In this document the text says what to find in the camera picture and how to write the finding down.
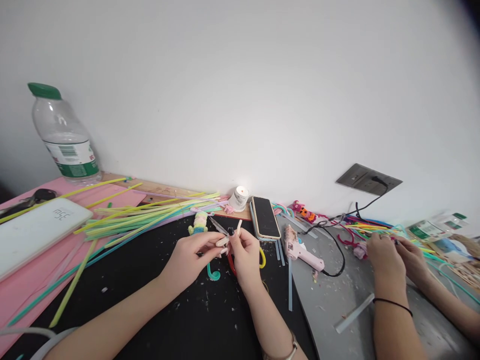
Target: pink glue gun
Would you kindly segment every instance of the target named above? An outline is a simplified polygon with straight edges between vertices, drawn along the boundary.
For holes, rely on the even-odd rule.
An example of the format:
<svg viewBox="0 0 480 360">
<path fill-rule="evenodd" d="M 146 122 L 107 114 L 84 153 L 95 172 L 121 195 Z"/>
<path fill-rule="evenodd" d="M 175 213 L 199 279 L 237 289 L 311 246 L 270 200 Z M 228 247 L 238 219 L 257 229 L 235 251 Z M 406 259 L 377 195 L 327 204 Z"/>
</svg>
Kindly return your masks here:
<svg viewBox="0 0 480 360">
<path fill-rule="evenodd" d="M 293 260 L 300 258 L 318 272 L 321 272 L 324 269 L 324 261 L 311 254 L 300 245 L 297 232 L 290 225 L 287 225 L 285 228 L 284 241 L 285 253 L 288 258 Z"/>
</svg>

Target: smartphone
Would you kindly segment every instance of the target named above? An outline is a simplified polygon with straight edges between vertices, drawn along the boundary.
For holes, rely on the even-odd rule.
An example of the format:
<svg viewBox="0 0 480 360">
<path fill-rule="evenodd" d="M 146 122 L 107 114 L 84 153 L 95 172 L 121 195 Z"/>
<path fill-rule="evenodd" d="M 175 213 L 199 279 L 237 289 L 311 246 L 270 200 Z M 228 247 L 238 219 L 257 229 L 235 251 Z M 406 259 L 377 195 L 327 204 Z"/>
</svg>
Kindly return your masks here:
<svg viewBox="0 0 480 360">
<path fill-rule="evenodd" d="M 270 200 L 252 196 L 251 208 L 255 219 L 256 236 L 265 239 L 280 239 L 279 225 Z"/>
</svg>

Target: pipe cleaner figure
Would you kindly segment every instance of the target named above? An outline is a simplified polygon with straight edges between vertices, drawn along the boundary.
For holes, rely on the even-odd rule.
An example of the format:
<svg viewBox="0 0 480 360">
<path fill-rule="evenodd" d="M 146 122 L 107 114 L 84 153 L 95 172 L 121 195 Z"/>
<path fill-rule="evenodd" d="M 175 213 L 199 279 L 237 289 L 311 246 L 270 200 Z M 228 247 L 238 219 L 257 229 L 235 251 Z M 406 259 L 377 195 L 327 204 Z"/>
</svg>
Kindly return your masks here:
<svg viewBox="0 0 480 360">
<path fill-rule="evenodd" d="M 198 234 L 198 233 L 205 233 L 209 230 L 207 227 L 207 217 L 209 215 L 205 211 L 200 211 L 195 214 L 195 220 L 193 221 L 193 227 L 190 225 L 188 227 L 188 233 L 190 235 Z M 210 270 L 210 263 L 206 266 L 206 272 L 208 273 L 208 277 L 212 281 L 217 281 L 220 279 L 220 272 Z"/>
<path fill-rule="evenodd" d="M 313 224 L 317 220 L 317 214 L 314 212 L 308 211 L 304 204 L 301 204 L 298 200 L 295 200 L 291 205 L 291 209 L 298 213 L 302 218 L 307 220 L 310 224 Z"/>
</svg>

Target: key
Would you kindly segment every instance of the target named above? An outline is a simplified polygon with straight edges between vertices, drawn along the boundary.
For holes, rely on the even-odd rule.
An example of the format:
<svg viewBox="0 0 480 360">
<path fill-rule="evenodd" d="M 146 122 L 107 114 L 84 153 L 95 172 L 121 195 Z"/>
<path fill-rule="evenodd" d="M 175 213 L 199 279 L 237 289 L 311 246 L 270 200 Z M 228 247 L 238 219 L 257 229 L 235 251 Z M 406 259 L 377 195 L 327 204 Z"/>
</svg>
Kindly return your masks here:
<svg viewBox="0 0 480 360">
<path fill-rule="evenodd" d="M 31 208 L 35 204 L 40 204 L 44 201 L 55 199 L 56 197 L 57 193 L 55 191 L 40 188 L 35 191 L 32 196 L 20 200 L 20 202 L 13 206 L 0 210 L 0 219 L 18 213 L 19 211 Z"/>
</svg>

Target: wall outlet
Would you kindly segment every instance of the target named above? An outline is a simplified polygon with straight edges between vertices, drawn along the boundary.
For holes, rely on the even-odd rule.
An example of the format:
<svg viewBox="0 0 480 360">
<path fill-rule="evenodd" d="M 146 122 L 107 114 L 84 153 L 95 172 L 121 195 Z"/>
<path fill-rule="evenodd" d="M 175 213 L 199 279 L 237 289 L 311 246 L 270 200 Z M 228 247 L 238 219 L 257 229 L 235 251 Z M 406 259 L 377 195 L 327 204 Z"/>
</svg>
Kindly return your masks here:
<svg viewBox="0 0 480 360">
<path fill-rule="evenodd" d="M 378 177 L 388 185 L 388 191 L 396 188 L 403 183 L 402 180 L 385 175 L 381 172 L 372 170 L 358 163 L 353 164 L 340 178 L 336 181 L 338 184 L 345 185 L 349 188 L 364 191 L 374 195 L 382 195 L 385 186 L 379 182 L 373 181 L 373 177 Z"/>
</svg>

